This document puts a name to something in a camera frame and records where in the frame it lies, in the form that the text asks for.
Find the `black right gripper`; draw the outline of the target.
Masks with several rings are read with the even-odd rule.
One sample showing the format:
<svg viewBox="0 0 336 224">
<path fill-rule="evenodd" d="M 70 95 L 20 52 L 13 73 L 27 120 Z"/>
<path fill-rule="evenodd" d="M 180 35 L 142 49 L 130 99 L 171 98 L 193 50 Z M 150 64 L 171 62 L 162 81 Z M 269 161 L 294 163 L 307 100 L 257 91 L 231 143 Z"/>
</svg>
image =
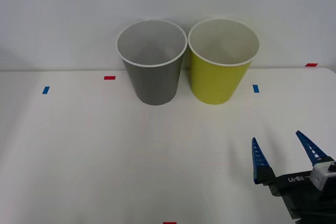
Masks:
<svg viewBox="0 0 336 224">
<path fill-rule="evenodd" d="M 297 131 L 296 136 L 313 167 L 335 167 L 335 160 L 302 132 Z M 275 177 L 254 137 L 251 144 L 254 183 L 269 186 L 273 196 L 281 197 L 292 219 L 335 219 L 334 178 L 327 182 L 323 190 L 319 190 L 311 182 L 309 171 Z"/>
</svg>

